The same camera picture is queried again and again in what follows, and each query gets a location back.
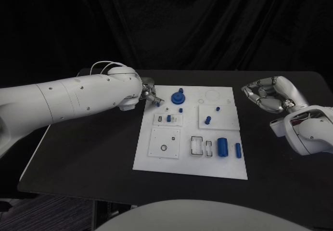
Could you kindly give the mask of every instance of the table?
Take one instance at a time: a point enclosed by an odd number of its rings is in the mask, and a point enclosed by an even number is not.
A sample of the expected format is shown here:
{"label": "table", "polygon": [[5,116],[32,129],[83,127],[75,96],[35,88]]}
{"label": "table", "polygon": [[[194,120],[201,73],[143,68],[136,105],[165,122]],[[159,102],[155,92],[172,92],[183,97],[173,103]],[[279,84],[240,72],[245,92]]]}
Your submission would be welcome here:
{"label": "table", "polygon": [[270,129],[271,114],[250,102],[241,87],[286,76],[310,104],[333,105],[316,72],[137,70],[158,85],[234,87],[248,180],[133,170],[145,101],[49,127],[19,183],[25,192],[143,205],[201,199],[264,211],[300,225],[333,228],[333,155],[300,156]]}

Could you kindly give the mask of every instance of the cable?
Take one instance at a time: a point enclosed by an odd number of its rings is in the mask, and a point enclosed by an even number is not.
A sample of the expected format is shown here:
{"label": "cable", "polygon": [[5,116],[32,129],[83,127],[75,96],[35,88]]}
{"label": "cable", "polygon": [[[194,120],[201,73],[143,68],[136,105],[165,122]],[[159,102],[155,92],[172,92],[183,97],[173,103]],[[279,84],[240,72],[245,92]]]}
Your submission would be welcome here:
{"label": "cable", "polygon": [[117,65],[120,65],[120,66],[126,66],[124,64],[117,63],[117,62],[111,62],[111,61],[100,61],[100,62],[94,63],[94,65],[93,65],[93,67],[91,67],[91,74],[93,74],[93,68],[94,68],[94,66],[96,66],[97,64],[100,64],[100,63],[110,63],[110,64],[117,64]]}

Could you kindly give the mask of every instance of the white base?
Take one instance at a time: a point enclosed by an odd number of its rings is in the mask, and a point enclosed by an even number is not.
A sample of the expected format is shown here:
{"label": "white base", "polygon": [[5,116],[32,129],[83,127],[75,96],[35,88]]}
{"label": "white base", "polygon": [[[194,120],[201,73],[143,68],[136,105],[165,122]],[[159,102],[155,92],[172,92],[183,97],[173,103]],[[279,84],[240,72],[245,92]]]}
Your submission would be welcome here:
{"label": "white base", "polygon": [[[170,98],[179,88],[185,90],[186,100],[183,104],[176,105]],[[232,88],[156,86],[156,91],[165,102],[160,107],[153,106],[149,101],[146,104],[133,169],[247,180],[244,153],[243,158],[238,159],[235,150],[235,144],[241,143],[240,131],[199,129],[199,105],[235,106]],[[155,114],[175,115],[179,114],[181,108],[183,109],[182,127],[172,128],[170,126],[153,125]],[[149,156],[153,128],[181,130],[179,159]],[[202,137],[204,144],[207,144],[207,141],[212,141],[212,157],[205,155],[192,156],[192,136]],[[228,139],[228,157],[218,156],[218,138]]]}

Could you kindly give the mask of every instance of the robotic hand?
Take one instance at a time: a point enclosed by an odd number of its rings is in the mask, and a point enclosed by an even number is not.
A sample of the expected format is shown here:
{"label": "robotic hand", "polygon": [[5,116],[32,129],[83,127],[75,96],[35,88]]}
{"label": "robotic hand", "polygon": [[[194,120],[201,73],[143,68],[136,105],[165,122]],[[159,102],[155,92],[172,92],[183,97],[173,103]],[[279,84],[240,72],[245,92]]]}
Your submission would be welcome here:
{"label": "robotic hand", "polygon": [[[251,88],[260,88],[260,95]],[[290,113],[271,121],[270,126],[279,137],[286,136],[299,154],[333,153],[333,108],[309,106],[305,96],[284,76],[261,79],[241,90],[267,112]]]}
{"label": "robotic hand", "polygon": [[133,68],[120,65],[108,75],[0,89],[0,158],[16,141],[38,128],[117,106],[123,111],[132,110],[139,99],[153,104],[163,101],[156,97],[153,79],[140,78]]}

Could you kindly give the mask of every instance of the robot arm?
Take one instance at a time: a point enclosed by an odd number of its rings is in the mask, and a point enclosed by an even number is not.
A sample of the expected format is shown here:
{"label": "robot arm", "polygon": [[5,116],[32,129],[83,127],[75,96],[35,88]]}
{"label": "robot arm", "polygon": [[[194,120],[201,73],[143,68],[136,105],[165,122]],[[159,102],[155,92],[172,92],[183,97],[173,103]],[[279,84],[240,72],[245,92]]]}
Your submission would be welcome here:
{"label": "robot arm", "polygon": [[0,157],[34,130],[114,107],[134,109],[139,99],[160,103],[152,78],[121,66],[88,75],[0,89]]}
{"label": "robot arm", "polygon": [[[260,95],[251,88],[260,88]],[[307,100],[290,80],[283,77],[261,79],[241,89],[248,99],[271,113],[290,113],[270,123],[279,137],[286,136],[292,148],[302,155],[333,153],[333,111]]]}

